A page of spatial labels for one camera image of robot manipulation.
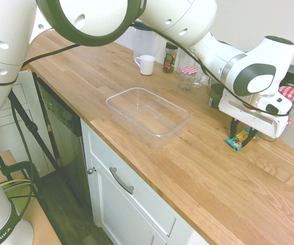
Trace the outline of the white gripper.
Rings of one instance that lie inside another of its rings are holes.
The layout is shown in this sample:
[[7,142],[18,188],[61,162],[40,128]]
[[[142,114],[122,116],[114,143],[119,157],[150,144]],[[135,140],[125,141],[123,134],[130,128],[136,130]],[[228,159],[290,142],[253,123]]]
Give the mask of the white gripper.
[[250,127],[244,128],[248,135],[242,142],[242,148],[253,138],[257,137],[258,131],[271,138],[280,137],[289,119],[288,115],[276,116],[250,110],[226,89],[223,91],[223,96],[219,103],[219,110],[232,117],[230,124],[230,139],[237,135],[237,128],[240,122]]

